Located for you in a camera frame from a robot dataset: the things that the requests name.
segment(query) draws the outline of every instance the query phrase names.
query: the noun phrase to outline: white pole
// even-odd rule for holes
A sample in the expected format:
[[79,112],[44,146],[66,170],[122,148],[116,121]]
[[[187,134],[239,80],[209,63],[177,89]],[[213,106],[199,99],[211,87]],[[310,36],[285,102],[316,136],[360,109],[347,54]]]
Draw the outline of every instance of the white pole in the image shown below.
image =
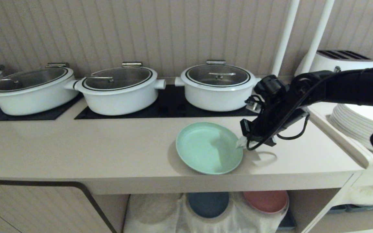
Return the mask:
[[299,7],[299,1],[300,0],[292,0],[289,6],[289,11],[287,12],[286,24],[284,25],[283,34],[281,36],[281,41],[274,59],[273,69],[271,71],[271,73],[276,76],[278,76],[281,63],[283,62],[284,53],[286,52],[287,43],[289,42],[294,19],[296,18],[297,8]]
[[309,72],[312,66],[317,48],[319,47],[327,21],[329,20],[330,13],[332,12],[334,2],[335,0],[326,0],[326,3],[324,4],[322,15],[320,16],[319,24],[316,28],[315,36],[313,37],[312,44],[304,59],[302,70],[300,72],[301,74]]

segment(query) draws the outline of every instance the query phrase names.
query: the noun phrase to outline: red bowl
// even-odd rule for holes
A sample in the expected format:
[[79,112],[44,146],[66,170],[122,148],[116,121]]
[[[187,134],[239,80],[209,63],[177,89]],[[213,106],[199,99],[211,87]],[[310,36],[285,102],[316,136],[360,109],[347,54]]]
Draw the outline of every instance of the red bowl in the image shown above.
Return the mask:
[[253,208],[266,214],[282,211],[288,202],[286,191],[253,191],[243,192],[243,194]]

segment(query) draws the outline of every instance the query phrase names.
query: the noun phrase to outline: blue bowl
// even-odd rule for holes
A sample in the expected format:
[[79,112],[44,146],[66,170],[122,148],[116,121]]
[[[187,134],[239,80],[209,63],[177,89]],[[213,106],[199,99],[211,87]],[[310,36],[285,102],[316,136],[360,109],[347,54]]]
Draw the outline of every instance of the blue bowl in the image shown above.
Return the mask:
[[191,209],[203,218],[216,218],[228,206],[228,192],[193,192],[187,195]]

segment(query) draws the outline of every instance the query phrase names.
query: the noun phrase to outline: stack of white plates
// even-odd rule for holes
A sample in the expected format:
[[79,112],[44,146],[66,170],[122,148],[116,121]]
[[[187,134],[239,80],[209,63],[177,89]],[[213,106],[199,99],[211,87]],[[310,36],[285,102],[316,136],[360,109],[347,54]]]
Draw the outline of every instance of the stack of white plates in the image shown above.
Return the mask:
[[369,140],[373,134],[373,106],[338,104],[329,122],[346,136],[373,151]]

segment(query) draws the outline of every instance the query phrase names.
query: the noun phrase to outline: robotic arm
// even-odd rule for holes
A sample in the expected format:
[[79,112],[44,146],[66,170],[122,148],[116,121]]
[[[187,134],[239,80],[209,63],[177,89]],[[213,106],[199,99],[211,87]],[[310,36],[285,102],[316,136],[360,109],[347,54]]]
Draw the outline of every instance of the robotic arm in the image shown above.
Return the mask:
[[[284,85],[275,75],[263,78],[254,88],[248,102],[255,103],[259,113],[254,121],[240,121],[243,136],[247,138],[247,149],[254,150],[262,144],[274,146],[274,136],[288,126],[306,117],[308,105],[316,102],[346,103],[373,106],[373,68],[343,72],[318,71],[295,77],[289,85]],[[303,131],[282,139],[296,139]],[[258,142],[250,147],[250,141]]]

